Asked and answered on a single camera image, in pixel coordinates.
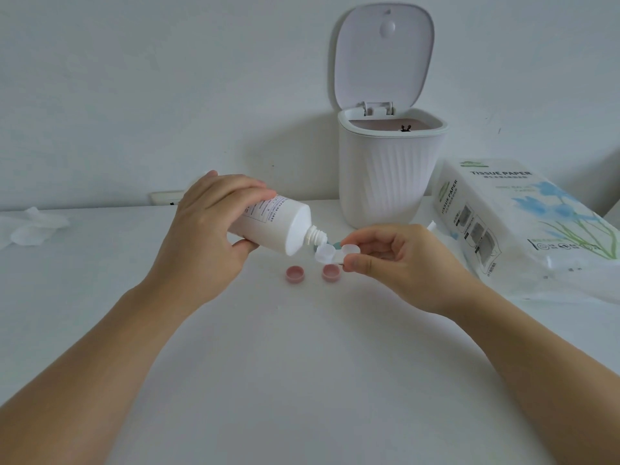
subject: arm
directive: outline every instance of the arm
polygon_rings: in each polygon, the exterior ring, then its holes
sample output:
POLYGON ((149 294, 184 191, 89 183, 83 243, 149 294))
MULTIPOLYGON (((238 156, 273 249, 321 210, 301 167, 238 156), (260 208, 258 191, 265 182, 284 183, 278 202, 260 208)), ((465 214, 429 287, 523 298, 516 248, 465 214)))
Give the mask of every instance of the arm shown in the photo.
POLYGON ((486 287, 422 226, 370 227, 341 243, 362 252, 345 271, 453 320, 480 346, 560 463, 620 463, 618 375, 486 287))
POLYGON ((256 248, 226 231, 275 192, 214 171, 183 197, 151 271, 82 339, 0 407, 3 464, 103 463, 151 364, 256 248))

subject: bottle label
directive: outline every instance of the bottle label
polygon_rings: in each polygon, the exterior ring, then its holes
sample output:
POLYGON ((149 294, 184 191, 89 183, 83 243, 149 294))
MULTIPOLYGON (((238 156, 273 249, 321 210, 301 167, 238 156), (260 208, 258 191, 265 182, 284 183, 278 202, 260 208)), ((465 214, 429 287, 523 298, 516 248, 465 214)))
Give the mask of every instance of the bottle label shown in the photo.
POLYGON ((286 201, 288 201, 288 198, 286 197, 275 196, 273 199, 269 199, 268 201, 261 201, 252 206, 246 207, 243 215, 263 223, 273 222, 276 213, 286 201))

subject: wall socket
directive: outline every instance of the wall socket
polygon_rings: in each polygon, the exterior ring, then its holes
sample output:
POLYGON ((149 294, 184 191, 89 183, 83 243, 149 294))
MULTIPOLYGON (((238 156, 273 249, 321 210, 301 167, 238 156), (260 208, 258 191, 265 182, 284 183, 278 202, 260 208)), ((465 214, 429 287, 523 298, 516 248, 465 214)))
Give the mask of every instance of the wall socket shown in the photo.
POLYGON ((154 206, 175 206, 183 198, 185 191, 163 191, 149 193, 149 199, 154 206))

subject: small trash can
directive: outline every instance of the small trash can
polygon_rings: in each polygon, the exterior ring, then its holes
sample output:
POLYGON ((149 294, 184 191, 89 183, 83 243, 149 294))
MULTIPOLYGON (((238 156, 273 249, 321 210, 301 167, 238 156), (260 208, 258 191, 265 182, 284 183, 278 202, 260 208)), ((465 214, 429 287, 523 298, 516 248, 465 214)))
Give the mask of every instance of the small trash can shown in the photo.
POLYGON ((429 184, 448 125, 413 105, 434 35, 430 15, 408 4, 359 6, 340 27, 340 205, 353 227, 409 223, 429 184))

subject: white plastic bottle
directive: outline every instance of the white plastic bottle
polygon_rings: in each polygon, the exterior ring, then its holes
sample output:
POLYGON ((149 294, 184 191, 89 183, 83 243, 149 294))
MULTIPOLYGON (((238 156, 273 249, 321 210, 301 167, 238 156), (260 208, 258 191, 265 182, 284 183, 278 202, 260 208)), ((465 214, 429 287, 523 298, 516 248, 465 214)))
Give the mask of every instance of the white plastic bottle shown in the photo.
POLYGON ((287 256, 304 244, 327 243, 325 232, 312 225, 310 207, 283 196, 248 207, 229 232, 287 256))

